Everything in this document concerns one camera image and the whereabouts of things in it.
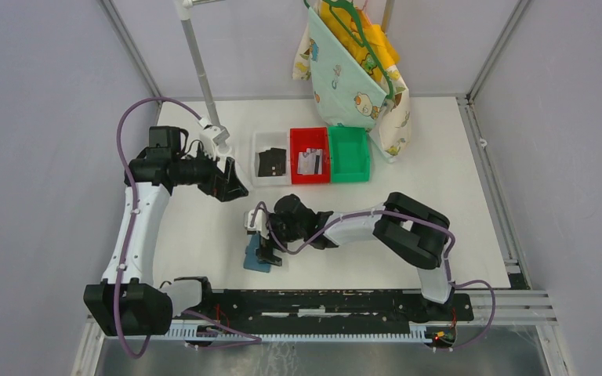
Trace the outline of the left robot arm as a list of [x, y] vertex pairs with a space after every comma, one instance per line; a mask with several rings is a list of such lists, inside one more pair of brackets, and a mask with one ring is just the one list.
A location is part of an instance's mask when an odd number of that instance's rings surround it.
[[206, 125], [193, 156], [182, 148], [186, 135], [178, 127], [150, 128], [147, 147], [125, 170], [125, 212], [114, 253], [100, 282], [87, 285], [83, 295], [108, 336], [162, 335], [185, 310], [200, 320], [214, 311], [215, 299], [205, 277], [154, 285], [158, 234], [175, 187], [196, 186], [220, 202], [248, 196], [223, 126]]

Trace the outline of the blue card holder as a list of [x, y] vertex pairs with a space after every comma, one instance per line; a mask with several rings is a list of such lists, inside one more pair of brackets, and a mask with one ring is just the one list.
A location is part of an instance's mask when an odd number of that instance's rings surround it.
[[243, 268], [260, 273], [269, 273], [272, 265], [260, 262], [260, 249], [257, 252], [249, 252], [248, 245], [245, 248], [245, 260]]

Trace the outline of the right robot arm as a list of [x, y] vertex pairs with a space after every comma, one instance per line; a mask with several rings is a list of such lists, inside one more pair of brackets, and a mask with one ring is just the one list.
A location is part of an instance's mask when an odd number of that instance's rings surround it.
[[255, 262], [269, 266], [282, 264], [275, 251], [291, 255], [308, 247], [325, 250], [377, 240], [417, 269], [422, 311], [432, 320], [444, 318], [453, 308], [448, 255], [455, 235], [449, 226], [445, 215], [400, 192], [352, 212], [313, 211], [289, 194], [272, 211], [259, 202], [244, 218]]

